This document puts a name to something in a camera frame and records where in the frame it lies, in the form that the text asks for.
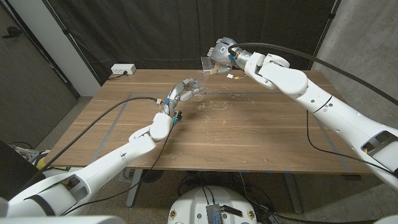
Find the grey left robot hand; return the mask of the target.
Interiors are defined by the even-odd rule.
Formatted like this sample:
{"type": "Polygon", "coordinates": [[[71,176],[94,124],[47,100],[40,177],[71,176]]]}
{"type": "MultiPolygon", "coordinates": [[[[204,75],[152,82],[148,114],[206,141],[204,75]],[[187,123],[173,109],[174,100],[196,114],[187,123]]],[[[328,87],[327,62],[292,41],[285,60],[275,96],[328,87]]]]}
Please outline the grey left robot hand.
{"type": "Polygon", "coordinates": [[[204,90],[205,86],[194,78],[188,78],[178,82],[169,92],[167,97],[158,102],[160,112],[170,116],[172,119],[178,119],[180,113],[176,109],[178,103],[188,101],[195,95],[199,95],[204,90]]]}

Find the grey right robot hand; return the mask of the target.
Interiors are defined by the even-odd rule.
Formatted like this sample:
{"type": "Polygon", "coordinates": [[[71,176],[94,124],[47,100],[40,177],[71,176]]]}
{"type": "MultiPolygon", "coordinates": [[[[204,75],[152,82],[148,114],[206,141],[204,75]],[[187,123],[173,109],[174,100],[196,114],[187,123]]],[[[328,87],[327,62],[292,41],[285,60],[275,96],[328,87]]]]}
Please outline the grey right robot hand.
{"type": "Polygon", "coordinates": [[[244,70],[246,62],[252,53],[240,47],[233,47],[231,50],[236,53],[233,56],[228,49],[235,44],[236,42],[233,39],[223,37],[216,41],[214,47],[210,47],[207,56],[215,62],[214,67],[211,69],[212,73],[229,73],[233,68],[244,70]]]}

